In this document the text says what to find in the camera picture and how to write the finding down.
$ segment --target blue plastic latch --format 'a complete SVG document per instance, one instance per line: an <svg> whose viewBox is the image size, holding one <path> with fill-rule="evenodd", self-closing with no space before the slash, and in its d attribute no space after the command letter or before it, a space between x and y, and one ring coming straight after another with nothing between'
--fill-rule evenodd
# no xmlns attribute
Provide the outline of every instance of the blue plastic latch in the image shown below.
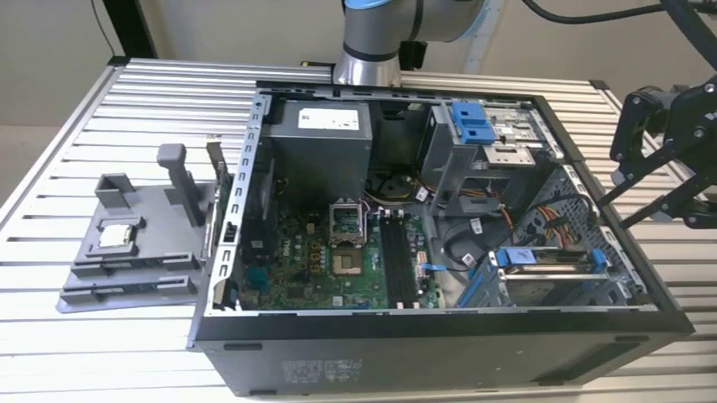
<svg viewBox="0 0 717 403"><path fill-rule="evenodd" d="M481 282L483 282L483 273L477 275L477 277L472 281L472 284L469 284L469 287L463 294L463 298L457 300L457 303L455 305L459 308L465 307L465 304L469 302L469 298L472 297L472 294L475 293L475 290L477 289L477 286L480 285Z"/></svg>
<svg viewBox="0 0 717 403"><path fill-rule="evenodd" d="M505 249L497 249L495 251L495 260L497 261L497 268L507 266L511 261L507 259Z"/></svg>
<svg viewBox="0 0 717 403"><path fill-rule="evenodd" d="M441 264L420 263L420 268L431 271L445 271L448 268Z"/></svg>
<svg viewBox="0 0 717 403"><path fill-rule="evenodd" d="M492 144L495 134L484 116L483 107L476 103L453 102L452 120L463 144Z"/></svg>
<svg viewBox="0 0 717 403"><path fill-rule="evenodd" d="M268 291L268 273L265 267L248 266L246 283L250 290Z"/></svg>
<svg viewBox="0 0 717 403"><path fill-rule="evenodd" d="M511 264L536 264L537 260L529 248L508 248L504 250Z"/></svg>
<svg viewBox="0 0 717 403"><path fill-rule="evenodd" d="M590 256L592 258L592 273L602 273L607 269L607 258L604 258L604 253L599 249L592 249L590 251Z"/></svg>

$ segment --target power supply label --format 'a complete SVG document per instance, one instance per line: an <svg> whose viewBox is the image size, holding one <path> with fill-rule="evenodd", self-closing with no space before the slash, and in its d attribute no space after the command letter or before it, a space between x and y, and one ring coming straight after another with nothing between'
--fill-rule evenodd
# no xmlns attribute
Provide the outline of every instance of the power supply label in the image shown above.
<svg viewBox="0 0 717 403"><path fill-rule="evenodd" d="M281 361L288 384L357 382L363 359L297 359Z"/></svg>
<svg viewBox="0 0 717 403"><path fill-rule="evenodd" d="M298 128L359 130L359 111L305 107L298 111Z"/></svg>

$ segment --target floor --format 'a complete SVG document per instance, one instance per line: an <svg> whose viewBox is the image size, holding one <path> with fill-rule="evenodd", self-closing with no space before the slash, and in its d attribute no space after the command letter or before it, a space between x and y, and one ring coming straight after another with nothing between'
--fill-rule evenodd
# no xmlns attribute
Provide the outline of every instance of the floor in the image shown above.
<svg viewBox="0 0 717 403"><path fill-rule="evenodd" d="M53 126L0 126L0 205L42 154L58 128Z"/></svg>

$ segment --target barcode sticker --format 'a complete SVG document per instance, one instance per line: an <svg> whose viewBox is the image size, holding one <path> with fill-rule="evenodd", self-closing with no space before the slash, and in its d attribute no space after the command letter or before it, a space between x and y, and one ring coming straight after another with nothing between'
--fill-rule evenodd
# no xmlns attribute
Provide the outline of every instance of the barcode sticker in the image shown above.
<svg viewBox="0 0 717 403"><path fill-rule="evenodd" d="M475 266L475 258L472 257L471 254L465 254L460 260L463 261L463 263L465 264L467 267L472 267Z"/></svg>
<svg viewBox="0 0 717 403"><path fill-rule="evenodd" d="M480 217L475 217L469 220L469 229L475 235L483 233L483 224L480 223Z"/></svg>
<svg viewBox="0 0 717 403"><path fill-rule="evenodd" d="M417 199L419 202L424 202L425 197L428 197L428 189L421 186L417 193L415 193L415 199Z"/></svg>
<svg viewBox="0 0 717 403"><path fill-rule="evenodd" d="M298 111L298 128L359 130L359 111L305 107Z"/></svg>

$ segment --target processor chip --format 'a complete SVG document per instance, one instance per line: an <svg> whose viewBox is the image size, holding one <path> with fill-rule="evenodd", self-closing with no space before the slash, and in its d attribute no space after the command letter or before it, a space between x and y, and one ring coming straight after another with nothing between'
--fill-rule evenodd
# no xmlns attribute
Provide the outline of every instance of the processor chip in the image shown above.
<svg viewBox="0 0 717 403"><path fill-rule="evenodd" d="M363 254L360 249L336 248L330 254L332 271L334 275L360 275Z"/></svg>
<svg viewBox="0 0 717 403"><path fill-rule="evenodd" d="M126 246L132 236L132 226L129 224L112 224L101 229L99 248L116 248Z"/></svg>

